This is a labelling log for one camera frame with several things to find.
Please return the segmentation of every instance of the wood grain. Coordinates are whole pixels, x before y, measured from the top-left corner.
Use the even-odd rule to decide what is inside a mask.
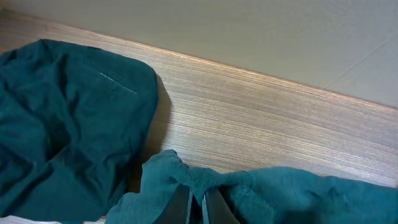
[[[188,164],[219,172],[289,166],[398,185],[394,108],[53,22],[1,14],[0,51],[37,39],[99,47],[155,69],[163,85],[148,156],[174,149]]]

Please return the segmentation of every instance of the teal towel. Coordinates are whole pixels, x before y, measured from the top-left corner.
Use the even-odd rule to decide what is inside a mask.
[[[143,62],[40,40],[0,56],[0,217],[96,221],[127,190],[157,106]]]
[[[189,186],[199,204],[206,190],[219,187],[242,224],[398,223],[398,189],[361,181],[287,167],[219,174],[189,167],[171,150],[152,156],[142,169],[140,193],[125,194],[106,224],[152,223],[179,184]]]

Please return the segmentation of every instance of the gray wall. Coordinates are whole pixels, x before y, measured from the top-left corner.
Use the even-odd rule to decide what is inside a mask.
[[[398,107],[398,0],[3,0],[3,5]]]

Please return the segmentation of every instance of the dark green cloth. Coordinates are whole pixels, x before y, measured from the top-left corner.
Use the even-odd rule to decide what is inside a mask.
[[[157,100],[150,66],[101,49],[40,40],[0,56],[0,217],[105,215]]]
[[[398,223],[398,189],[389,187],[287,167],[219,174],[189,167],[171,150],[142,168],[141,192],[125,194],[106,224],[152,223],[179,184],[189,186],[199,204],[206,190],[220,187],[242,224]]]

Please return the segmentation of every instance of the teal fabric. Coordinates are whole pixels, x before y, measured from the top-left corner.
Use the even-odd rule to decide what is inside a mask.
[[[105,215],[157,100],[150,66],[101,49],[40,40],[0,56],[0,217]]]
[[[287,167],[219,174],[187,166],[172,150],[142,168],[140,193],[125,194],[106,224],[152,223],[179,184],[189,186],[199,204],[206,190],[219,187],[242,224],[398,223],[398,189],[389,187]]]

